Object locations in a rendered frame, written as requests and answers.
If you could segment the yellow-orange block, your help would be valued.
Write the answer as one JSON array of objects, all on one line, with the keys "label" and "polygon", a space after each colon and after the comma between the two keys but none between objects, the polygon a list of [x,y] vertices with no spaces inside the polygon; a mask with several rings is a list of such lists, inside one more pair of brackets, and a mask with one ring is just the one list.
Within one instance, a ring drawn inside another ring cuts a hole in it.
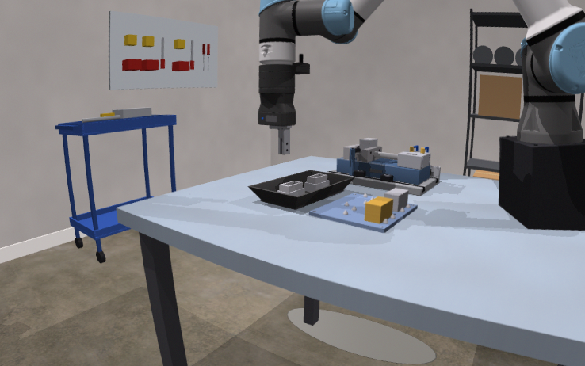
[{"label": "yellow-orange block", "polygon": [[365,221],[381,224],[392,215],[393,199],[378,196],[365,203]]}]

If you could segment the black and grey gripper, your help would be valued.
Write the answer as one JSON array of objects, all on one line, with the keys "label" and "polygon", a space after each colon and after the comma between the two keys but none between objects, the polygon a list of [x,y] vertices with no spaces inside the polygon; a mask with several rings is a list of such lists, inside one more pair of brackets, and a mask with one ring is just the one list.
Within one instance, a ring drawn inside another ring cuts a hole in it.
[{"label": "black and grey gripper", "polygon": [[258,124],[279,129],[278,154],[290,154],[290,128],[296,124],[295,74],[310,74],[310,64],[303,63],[303,54],[295,63],[296,45],[289,42],[259,44],[259,62]]}]

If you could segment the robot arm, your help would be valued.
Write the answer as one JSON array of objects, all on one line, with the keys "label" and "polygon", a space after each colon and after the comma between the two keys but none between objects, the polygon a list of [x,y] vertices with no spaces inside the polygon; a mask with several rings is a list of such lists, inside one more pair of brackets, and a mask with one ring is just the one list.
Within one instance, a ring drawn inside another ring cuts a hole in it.
[{"label": "robot arm", "polygon": [[[350,43],[383,1],[261,0],[259,44],[314,35]],[[512,1],[528,27],[521,43],[524,108],[517,140],[581,143],[575,95],[585,92],[585,13],[568,0]]]}]

